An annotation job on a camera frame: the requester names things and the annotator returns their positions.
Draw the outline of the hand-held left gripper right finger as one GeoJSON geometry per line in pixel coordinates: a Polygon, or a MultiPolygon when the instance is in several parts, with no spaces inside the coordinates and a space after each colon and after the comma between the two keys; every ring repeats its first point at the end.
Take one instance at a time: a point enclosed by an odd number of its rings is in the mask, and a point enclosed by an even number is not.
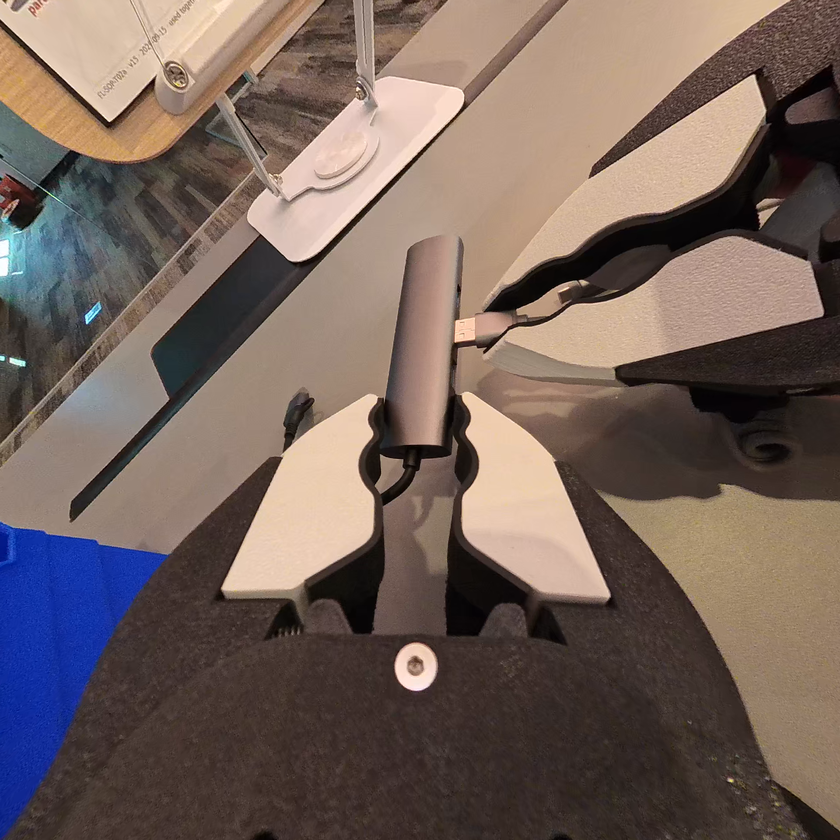
{"type": "Polygon", "coordinates": [[[471,392],[456,397],[453,431],[449,589],[482,616],[517,605],[529,625],[549,605],[606,606],[612,594],[549,450],[471,392]]]}

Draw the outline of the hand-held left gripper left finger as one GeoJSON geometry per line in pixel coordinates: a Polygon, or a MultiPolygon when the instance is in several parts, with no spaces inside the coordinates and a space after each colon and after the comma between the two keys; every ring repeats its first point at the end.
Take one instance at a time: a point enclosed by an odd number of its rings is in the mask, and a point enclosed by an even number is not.
{"type": "Polygon", "coordinates": [[[222,584],[231,599],[279,599],[304,618],[321,599],[372,625],[385,567],[382,399],[364,395],[283,454],[222,584]]]}

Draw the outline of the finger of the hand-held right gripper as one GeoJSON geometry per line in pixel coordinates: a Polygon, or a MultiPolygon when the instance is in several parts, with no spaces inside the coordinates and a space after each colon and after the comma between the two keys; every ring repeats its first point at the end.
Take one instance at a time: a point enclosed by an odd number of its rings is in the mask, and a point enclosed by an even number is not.
{"type": "Polygon", "coordinates": [[[758,234],[716,234],[632,286],[509,328],[484,361],[539,382],[621,387],[623,364],[824,315],[806,257],[758,234]]]}
{"type": "Polygon", "coordinates": [[[711,209],[736,206],[744,172],[767,133],[756,76],[748,76],[584,181],[514,259],[483,304],[517,309],[614,257],[671,249],[700,236],[711,209]]]}

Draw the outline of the grey usb hub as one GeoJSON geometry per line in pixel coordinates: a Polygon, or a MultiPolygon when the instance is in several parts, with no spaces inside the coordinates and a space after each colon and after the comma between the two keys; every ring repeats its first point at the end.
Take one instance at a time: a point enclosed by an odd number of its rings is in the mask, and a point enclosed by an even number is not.
{"type": "Polygon", "coordinates": [[[452,452],[463,257],[456,235],[423,239],[406,253],[381,446],[384,457],[405,466],[452,452]]]}

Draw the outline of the blue plastic bin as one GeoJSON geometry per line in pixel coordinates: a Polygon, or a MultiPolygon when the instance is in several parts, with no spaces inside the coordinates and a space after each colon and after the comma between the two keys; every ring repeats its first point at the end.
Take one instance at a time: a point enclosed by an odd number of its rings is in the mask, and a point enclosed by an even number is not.
{"type": "Polygon", "coordinates": [[[2,523],[2,835],[46,777],[102,651],[165,559],[2,523]]]}

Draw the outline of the printed instruction sheet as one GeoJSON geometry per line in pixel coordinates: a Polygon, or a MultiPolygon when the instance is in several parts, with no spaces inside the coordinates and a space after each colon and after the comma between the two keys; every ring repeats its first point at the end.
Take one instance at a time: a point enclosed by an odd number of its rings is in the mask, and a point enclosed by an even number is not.
{"type": "Polygon", "coordinates": [[[12,1],[2,27],[112,123],[154,83],[182,114],[287,5],[283,1],[12,1]]]}

